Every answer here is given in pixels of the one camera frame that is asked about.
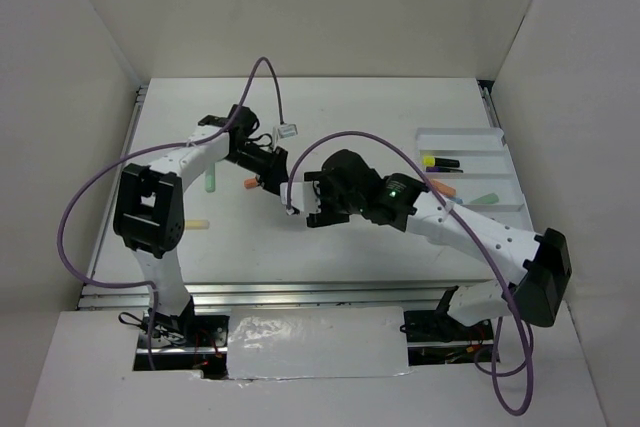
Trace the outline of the orange grey highlighter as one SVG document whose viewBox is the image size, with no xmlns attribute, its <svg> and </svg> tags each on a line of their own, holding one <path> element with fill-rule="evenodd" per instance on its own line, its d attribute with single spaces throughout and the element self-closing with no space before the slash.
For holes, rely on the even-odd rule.
<svg viewBox="0 0 640 427">
<path fill-rule="evenodd" d="M 246 179 L 244 181 L 245 189 L 253 189 L 253 188 L 256 188 L 257 186 L 258 186 L 258 182 L 255 178 Z"/>
</svg>

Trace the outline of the pale green highlighter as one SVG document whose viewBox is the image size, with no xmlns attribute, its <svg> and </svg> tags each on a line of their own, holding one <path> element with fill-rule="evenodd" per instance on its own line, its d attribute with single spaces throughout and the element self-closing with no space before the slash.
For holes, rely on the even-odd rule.
<svg viewBox="0 0 640 427">
<path fill-rule="evenodd" d="M 500 202 L 500 197 L 497 193 L 491 192 L 475 198 L 469 202 L 470 205 L 495 205 Z"/>
<path fill-rule="evenodd" d="M 204 173 L 205 191 L 215 193 L 217 188 L 216 163 L 210 164 Z"/>
</svg>

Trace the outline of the yellow black highlighter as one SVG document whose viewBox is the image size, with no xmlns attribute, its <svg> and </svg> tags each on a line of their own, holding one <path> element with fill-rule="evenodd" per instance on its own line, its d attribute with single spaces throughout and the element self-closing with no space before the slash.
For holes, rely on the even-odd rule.
<svg viewBox="0 0 640 427">
<path fill-rule="evenodd" d="M 425 155 L 422 157 L 422 164 L 424 167 L 438 167 L 438 168 L 459 168 L 460 162 L 456 159 L 442 158 L 436 156 Z"/>
</svg>

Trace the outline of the pale yellow highlighter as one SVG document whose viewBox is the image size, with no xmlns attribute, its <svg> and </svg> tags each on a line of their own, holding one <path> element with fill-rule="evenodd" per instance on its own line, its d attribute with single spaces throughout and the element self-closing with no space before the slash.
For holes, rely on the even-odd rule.
<svg viewBox="0 0 640 427">
<path fill-rule="evenodd" d="M 210 227 L 208 220 L 186 220 L 184 228 L 186 230 L 206 230 Z"/>
</svg>

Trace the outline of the orange translucent highlighter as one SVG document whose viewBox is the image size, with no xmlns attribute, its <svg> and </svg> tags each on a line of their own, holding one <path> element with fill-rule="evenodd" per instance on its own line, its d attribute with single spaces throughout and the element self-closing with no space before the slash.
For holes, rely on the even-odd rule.
<svg viewBox="0 0 640 427">
<path fill-rule="evenodd" d="M 437 191 L 438 193 L 440 193 L 441 195 L 444 195 L 446 197 L 456 197 L 457 196 L 457 191 L 455 188 L 448 186 L 442 182 L 439 182 L 435 179 L 431 179 L 430 183 L 433 187 L 433 189 L 435 191 Z"/>
</svg>

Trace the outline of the purple black highlighter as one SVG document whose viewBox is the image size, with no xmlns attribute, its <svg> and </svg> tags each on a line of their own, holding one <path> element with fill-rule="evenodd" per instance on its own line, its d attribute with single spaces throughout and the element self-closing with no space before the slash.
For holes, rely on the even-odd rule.
<svg viewBox="0 0 640 427">
<path fill-rule="evenodd" d="M 451 167 L 441 167 L 441 166 L 433 166 L 426 167 L 425 172 L 430 173 L 464 173 L 462 169 L 459 168 L 451 168 Z"/>
</svg>

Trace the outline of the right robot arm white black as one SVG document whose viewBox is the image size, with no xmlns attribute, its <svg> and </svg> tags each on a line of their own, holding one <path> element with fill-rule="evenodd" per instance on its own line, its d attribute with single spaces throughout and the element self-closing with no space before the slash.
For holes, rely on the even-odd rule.
<svg viewBox="0 0 640 427">
<path fill-rule="evenodd" d="M 493 281 L 445 293 L 436 316 L 444 337 L 457 339 L 482 320 L 513 314 L 536 327 L 554 325 L 572 275 L 567 239 L 561 232 L 518 229 L 441 202 L 424 182 L 401 173 L 380 176 L 359 154 L 346 149 L 304 179 L 318 198 L 318 211 L 307 217 L 310 228 L 346 223 L 359 215 L 496 268 Z"/>
</svg>

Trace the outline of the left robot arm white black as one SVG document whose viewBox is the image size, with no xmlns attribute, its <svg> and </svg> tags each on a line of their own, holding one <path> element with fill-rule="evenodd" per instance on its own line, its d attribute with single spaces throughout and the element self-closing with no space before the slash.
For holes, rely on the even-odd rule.
<svg viewBox="0 0 640 427">
<path fill-rule="evenodd" d="M 288 181 L 288 152 L 253 138 L 255 113 L 233 105 L 228 117 L 207 115 L 189 137 L 148 165 L 130 163 L 121 172 L 114 232 L 152 282 L 154 324 L 176 346 L 189 344 L 199 329 L 192 295 L 183 280 L 177 246 L 185 232 L 184 193 L 207 169 L 228 161 L 255 175 L 276 196 Z"/>
</svg>

